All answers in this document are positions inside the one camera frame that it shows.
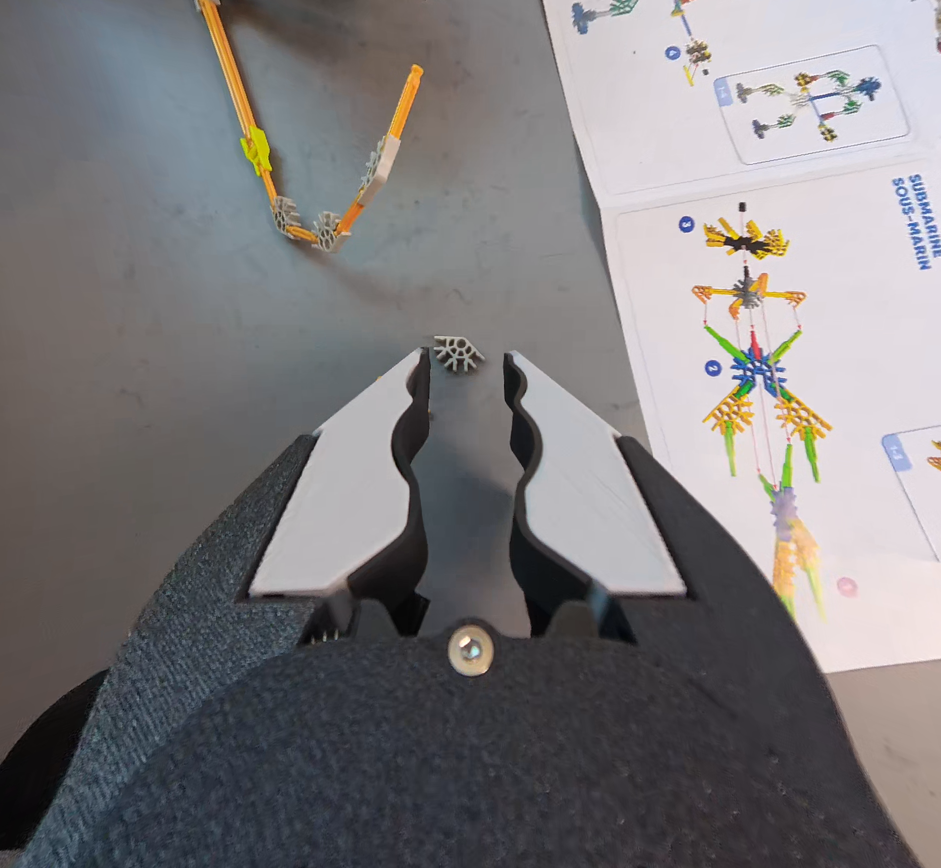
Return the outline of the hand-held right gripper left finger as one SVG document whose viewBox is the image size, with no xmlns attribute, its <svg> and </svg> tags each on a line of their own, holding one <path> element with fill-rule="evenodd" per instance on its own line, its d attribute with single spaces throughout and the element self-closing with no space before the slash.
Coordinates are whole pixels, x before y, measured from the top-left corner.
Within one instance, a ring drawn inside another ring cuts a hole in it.
<svg viewBox="0 0 941 868">
<path fill-rule="evenodd" d="M 250 581 L 252 598 L 416 592 L 428 546 L 412 463 L 429 433 L 430 357 L 415 350 L 328 418 Z"/>
</svg>

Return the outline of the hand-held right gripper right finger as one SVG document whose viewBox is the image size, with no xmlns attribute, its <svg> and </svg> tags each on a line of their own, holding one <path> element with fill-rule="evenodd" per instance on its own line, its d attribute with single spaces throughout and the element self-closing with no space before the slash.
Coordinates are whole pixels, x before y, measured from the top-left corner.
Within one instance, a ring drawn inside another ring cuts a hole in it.
<svg viewBox="0 0 941 868">
<path fill-rule="evenodd" d="M 523 355 L 504 357 L 510 446 L 522 467 L 510 563 L 540 612 L 687 587 L 618 444 L 621 433 Z"/>
</svg>

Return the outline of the small grey toy connector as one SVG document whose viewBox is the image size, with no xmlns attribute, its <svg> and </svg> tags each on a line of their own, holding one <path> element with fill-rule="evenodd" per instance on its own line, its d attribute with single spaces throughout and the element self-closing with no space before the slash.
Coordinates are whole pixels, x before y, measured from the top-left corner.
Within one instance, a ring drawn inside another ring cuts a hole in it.
<svg viewBox="0 0 941 868">
<path fill-rule="evenodd" d="M 476 371 L 486 361 L 484 354 L 465 336 L 435 335 L 432 351 L 442 368 L 454 374 Z"/>
</svg>

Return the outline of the grey desk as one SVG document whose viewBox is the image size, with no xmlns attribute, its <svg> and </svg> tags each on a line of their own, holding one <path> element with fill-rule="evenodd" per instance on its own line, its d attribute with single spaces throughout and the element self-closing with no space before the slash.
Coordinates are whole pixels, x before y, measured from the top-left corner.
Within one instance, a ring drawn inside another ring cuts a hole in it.
<svg viewBox="0 0 941 868">
<path fill-rule="evenodd" d="M 347 203 L 424 67 L 337 255 L 272 227 L 191 0 L 2 0 L 3 753 L 300 433 L 435 334 L 487 361 L 432 367 L 429 634 L 527 633 L 504 351 L 647 443 L 541 0 L 223 10 L 305 219 Z"/>
</svg>

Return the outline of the printed instruction sheet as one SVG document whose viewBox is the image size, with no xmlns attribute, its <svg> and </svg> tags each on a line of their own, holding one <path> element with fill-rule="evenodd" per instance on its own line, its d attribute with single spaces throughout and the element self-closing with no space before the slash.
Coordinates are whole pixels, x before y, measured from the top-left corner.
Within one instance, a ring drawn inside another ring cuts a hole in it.
<svg viewBox="0 0 941 868">
<path fill-rule="evenodd" d="M 651 449 L 827 673 L 939 659 L 939 0 L 542 0 Z"/>
</svg>

